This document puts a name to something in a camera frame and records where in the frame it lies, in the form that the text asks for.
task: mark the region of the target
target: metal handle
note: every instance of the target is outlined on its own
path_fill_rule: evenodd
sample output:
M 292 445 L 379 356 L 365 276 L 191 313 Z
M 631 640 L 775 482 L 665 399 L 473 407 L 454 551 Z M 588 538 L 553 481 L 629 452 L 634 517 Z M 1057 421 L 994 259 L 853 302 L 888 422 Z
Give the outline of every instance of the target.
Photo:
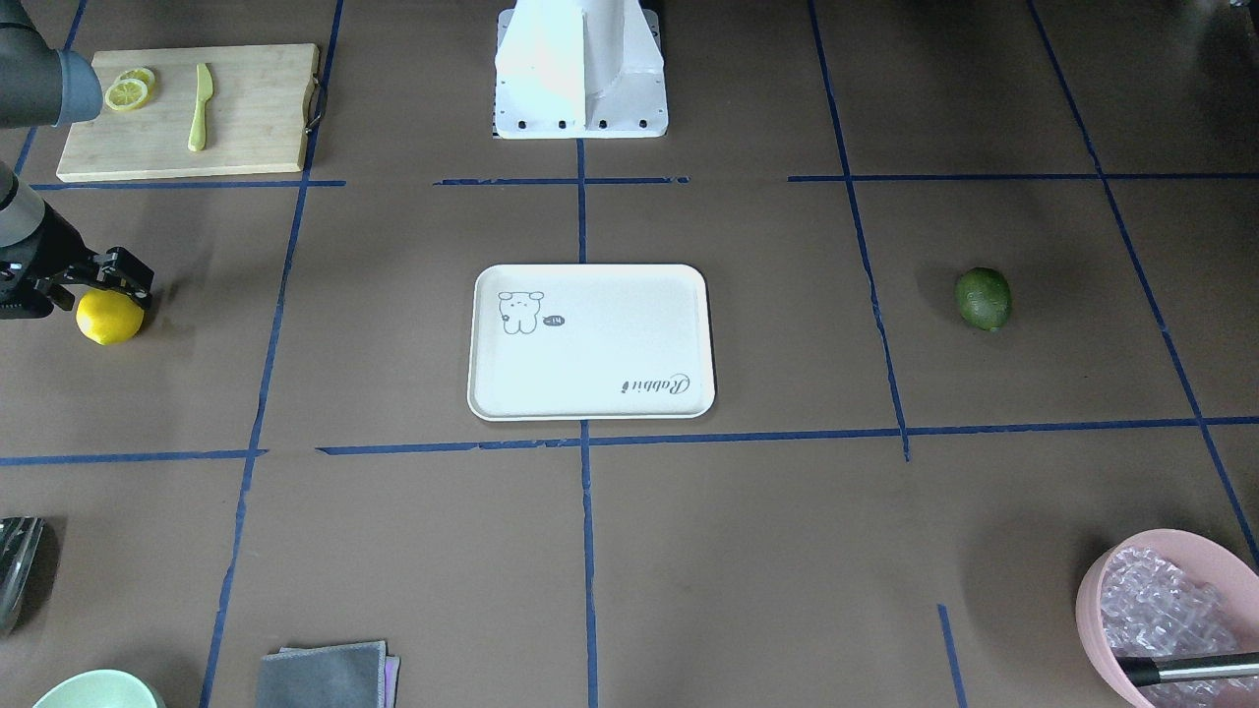
M 327 108 L 327 87 L 319 77 L 315 77 L 315 88 L 319 89 L 315 94 L 315 115 L 306 121 L 306 135 L 315 132 L 319 122 L 324 120 L 324 110 Z

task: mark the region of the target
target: knife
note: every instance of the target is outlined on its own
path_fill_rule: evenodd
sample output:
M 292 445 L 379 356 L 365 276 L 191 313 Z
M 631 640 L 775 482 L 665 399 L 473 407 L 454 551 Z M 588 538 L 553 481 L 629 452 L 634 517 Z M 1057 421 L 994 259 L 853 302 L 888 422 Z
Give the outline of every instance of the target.
M 188 149 L 198 152 L 205 149 L 205 102 L 214 96 L 210 68 L 196 64 L 196 108 L 193 111 L 193 130 L 188 134 Z

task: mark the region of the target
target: folded towel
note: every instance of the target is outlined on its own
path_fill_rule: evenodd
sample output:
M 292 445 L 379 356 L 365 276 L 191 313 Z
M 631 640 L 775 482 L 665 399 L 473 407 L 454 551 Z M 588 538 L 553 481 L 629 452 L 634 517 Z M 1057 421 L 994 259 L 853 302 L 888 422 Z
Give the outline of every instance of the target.
M 262 658 L 257 708 L 385 705 L 385 642 L 295 649 Z

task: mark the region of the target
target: cutting board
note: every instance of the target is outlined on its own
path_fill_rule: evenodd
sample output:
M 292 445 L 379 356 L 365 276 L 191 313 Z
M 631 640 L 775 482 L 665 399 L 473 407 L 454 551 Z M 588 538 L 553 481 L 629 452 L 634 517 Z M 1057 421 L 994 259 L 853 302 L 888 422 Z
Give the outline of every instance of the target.
M 300 173 L 306 111 L 315 91 L 313 44 L 97 52 L 92 68 L 108 88 L 122 72 L 149 67 L 157 87 L 126 112 L 101 110 L 71 126 L 57 168 L 64 181 Z M 205 105 L 205 149 L 188 149 L 196 64 L 214 79 Z

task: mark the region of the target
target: black object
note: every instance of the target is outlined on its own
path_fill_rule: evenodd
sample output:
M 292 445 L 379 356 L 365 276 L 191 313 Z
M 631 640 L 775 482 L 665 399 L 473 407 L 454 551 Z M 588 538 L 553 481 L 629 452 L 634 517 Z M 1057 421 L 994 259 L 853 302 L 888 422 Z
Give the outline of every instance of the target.
M 74 307 L 65 285 L 113 290 L 147 310 L 154 272 L 122 247 L 98 254 L 50 205 L 26 238 L 0 247 L 0 320 L 47 317 L 53 305 Z
M 1259 651 L 1221 656 L 1188 656 L 1185 659 L 1119 656 L 1117 660 L 1124 675 L 1137 688 L 1161 683 L 1235 679 L 1259 675 Z

